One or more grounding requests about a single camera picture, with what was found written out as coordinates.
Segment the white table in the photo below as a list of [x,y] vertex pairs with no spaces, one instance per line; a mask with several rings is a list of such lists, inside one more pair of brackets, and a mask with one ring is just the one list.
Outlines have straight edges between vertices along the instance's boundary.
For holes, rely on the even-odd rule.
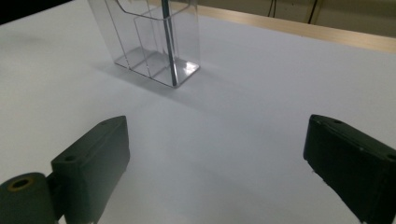
[[51,172],[126,115],[132,159],[100,223],[359,223],[303,159],[311,114],[396,147],[396,54],[200,17],[177,90],[111,61],[77,0],[0,26],[0,179]]

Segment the white tabletop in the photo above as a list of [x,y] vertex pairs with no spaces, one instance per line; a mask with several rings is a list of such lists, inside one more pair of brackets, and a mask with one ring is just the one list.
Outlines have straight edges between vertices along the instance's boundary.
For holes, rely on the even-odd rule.
[[303,159],[311,114],[396,147],[396,54],[200,17],[174,90],[116,66],[88,3],[0,26],[0,179],[126,115],[131,162],[99,223],[359,223]]

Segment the wooden surface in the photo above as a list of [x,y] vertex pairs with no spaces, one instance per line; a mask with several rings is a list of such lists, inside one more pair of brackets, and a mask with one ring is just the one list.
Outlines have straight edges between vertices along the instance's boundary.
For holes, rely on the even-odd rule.
[[392,53],[396,52],[396,38],[339,30],[296,21],[284,21],[280,19],[213,7],[199,6],[198,10],[200,15],[216,19],[233,21],[289,34],[307,36],[315,39],[332,41],[363,49],[373,49]]

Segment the plastic compartment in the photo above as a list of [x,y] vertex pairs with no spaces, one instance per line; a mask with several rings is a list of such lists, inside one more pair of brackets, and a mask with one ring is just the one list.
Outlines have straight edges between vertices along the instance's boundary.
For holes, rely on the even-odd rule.
[[114,62],[178,87],[199,69],[194,0],[89,0]]

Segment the acrylic brochure holder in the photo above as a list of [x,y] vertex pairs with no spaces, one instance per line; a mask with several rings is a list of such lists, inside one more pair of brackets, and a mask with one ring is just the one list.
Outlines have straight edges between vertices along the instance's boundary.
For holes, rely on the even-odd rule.
[[89,0],[114,62],[178,87],[199,69],[196,0]]

